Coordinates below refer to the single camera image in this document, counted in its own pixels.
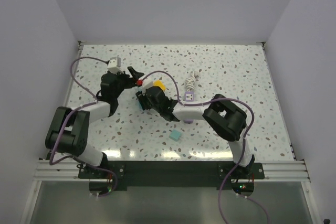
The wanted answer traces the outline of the yellow cube socket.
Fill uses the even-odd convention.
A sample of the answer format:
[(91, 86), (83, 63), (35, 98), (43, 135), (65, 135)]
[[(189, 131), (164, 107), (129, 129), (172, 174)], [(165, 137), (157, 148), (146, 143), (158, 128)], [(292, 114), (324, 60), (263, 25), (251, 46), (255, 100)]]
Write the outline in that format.
[(153, 82), (153, 85), (154, 85), (155, 87), (159, 87), (159, 88), (161, 88), (163, 91), (166, 90), (166, 87), (165, 87), (165, 85), (161, 82), (161, 80), (156, 80), (156, 81), (154, 81), (154, 82)]

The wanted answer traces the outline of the teal triangular socket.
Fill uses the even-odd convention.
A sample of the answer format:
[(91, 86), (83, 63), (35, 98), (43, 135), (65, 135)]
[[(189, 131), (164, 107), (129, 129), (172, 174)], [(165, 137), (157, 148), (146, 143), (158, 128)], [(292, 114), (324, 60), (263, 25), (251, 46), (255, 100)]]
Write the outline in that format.
[(141, 105), (141, 102), (139, 101), (139, 99), (136, 99), (136, 103), (137, 103), (140, 111), (143, 111), (143, 108), (142, 108), (142, 105)]

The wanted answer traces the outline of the teal small plug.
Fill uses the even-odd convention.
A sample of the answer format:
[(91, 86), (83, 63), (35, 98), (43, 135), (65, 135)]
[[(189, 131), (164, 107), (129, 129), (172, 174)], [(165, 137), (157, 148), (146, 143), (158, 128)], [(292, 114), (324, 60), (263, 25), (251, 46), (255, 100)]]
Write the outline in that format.
[(169, 135), (169, 138), (174, 140), (174, 141), (178, 141), (181, 137), (182, 133), (177, 131), (177, 130), (172, 130), (172, 132)]

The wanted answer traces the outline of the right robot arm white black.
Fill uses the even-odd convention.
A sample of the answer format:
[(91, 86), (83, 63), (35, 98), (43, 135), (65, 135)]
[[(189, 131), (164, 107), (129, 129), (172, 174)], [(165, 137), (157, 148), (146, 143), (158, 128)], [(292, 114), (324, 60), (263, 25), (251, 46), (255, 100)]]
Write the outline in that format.
[(169, 122), (204, 120), (222, 139), (228, 141), (233, 155), (234, 173), (246, 178), (253, 171), (254, 155), (250, 152), (246, 136), (254, 123), (251, 108), (237, 100), (216, 94), (210, 101), (185, 102), (169, 99), (159, 87), (138, 91), (136, 97), (143, 110), (155, 110)]

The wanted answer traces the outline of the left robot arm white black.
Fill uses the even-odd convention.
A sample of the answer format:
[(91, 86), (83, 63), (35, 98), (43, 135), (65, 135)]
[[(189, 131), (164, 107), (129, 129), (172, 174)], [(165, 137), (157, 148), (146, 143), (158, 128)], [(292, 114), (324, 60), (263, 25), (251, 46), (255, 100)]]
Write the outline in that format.
[(51, 150), (50, 165), (73, 158), (90, 165), (91, 173), (97, 178), (108, 174), (106, 154), (88, 144), (89, 125), (114, 115), (119, 95), (125, 89), (136, 87), (144, 76), (133, 67), (128, 67), (128, 71), (130, 74), (123, 71), (103, 74), (93, 102), (77, 108), (60, 106), (56, 109), (45, 140), (46, 147)]

